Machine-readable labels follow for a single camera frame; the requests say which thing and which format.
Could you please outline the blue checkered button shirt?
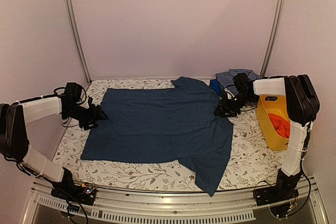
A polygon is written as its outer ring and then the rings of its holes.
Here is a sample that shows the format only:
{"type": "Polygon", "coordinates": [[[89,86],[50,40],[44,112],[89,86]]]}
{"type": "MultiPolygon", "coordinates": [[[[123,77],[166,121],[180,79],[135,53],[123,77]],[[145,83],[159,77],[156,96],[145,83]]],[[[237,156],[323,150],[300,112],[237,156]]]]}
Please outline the blue checkered button shirt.
{"type": "Polygon", "coordinates": [[[228,71],[216,73],[216,80],[223,90],[228,90],[233,95],[237,95],[238,91],[234,86],[233,78],[239,73],[245,73],[250,80],[258,80],[262,77],[249,69],[229,69],[228,71]]]}

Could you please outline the grey blue garment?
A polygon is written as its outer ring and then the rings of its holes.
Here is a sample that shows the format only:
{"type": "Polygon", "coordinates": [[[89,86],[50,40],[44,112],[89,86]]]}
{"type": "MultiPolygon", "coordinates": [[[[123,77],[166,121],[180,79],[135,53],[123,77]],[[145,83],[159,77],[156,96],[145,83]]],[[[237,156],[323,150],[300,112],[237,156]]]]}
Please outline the grey blue garment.
{"type": "Polygon", "coordinates": [[[230,159],[233,124],[214,114],[217,93],[180,77],[168,89],[108,89],[108,116],[90,131],[82,160],[155,164],[178,161],[195,184],[215,194],[230,159]]]}

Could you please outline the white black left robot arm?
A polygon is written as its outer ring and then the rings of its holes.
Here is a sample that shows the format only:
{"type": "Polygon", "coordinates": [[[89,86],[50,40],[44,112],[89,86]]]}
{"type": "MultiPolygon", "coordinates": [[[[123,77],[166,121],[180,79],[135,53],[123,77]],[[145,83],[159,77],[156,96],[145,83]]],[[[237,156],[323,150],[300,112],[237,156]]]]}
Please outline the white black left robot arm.
{"type": "Polygon", "coordinates": [[[94,104],[84,87],[75,82],[68,82],[49,95],[2,103],[1,155],[22,173],[58,184],[58,192],[67,200],[73,200],[78,188],[66,180],[71,173],[35,149],[29,139],[31,126],[53,116],[60,116],[65,122],[76,121],[85,131],[97,128],[99,121],[108,119],[102,107],[94,104]]]}

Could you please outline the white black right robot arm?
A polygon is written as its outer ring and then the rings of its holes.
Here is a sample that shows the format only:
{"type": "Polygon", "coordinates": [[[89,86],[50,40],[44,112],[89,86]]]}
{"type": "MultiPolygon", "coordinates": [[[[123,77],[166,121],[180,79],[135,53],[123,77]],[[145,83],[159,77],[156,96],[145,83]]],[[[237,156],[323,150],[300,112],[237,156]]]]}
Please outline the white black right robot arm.
{"type": "Polygon", "coordinates": [[[308,75],[270,77],[250,80],[245,73],[233,78],[238,94],[229,98],[226,94],[214,111],[216,116],[235,117],[242,107],[252,100],[266,97],[283,97],[290,131],[286,158],[277,175],[277,185],[271,190],[276,201],[291,194],[291,184],[303,174],[302,163],[308,150],[310,132],[320,109],[320,102],[308,75]]]}

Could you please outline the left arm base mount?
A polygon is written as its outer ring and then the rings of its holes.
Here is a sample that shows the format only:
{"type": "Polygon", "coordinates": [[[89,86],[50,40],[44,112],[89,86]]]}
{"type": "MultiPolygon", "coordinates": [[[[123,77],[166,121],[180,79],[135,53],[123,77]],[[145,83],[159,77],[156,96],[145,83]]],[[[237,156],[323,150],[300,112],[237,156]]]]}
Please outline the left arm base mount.
{"type": "Polygon", "coordinates": [[[96,198],[96,190],[91,192],[90,187],[76,185],[72,178],[72,173],[64,173],[61,182],[51,182],[51,195],[63,200],[70,200],[72,202],[79,202],[84,205],[93,206],[96,198]]]}

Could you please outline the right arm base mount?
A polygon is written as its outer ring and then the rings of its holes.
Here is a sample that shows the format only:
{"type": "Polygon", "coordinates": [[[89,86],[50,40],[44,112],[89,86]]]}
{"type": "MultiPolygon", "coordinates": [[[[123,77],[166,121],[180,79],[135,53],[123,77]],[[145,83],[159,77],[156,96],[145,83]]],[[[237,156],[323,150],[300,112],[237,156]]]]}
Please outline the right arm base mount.
{"type": "Polygon", "coordinates": [[[285,190],[272,186],[265,180],[256,184],[253,197],[257,206],[270,206],[270,213],[277,219],[288,218],[298,201],[297,188],[285,190]]]}

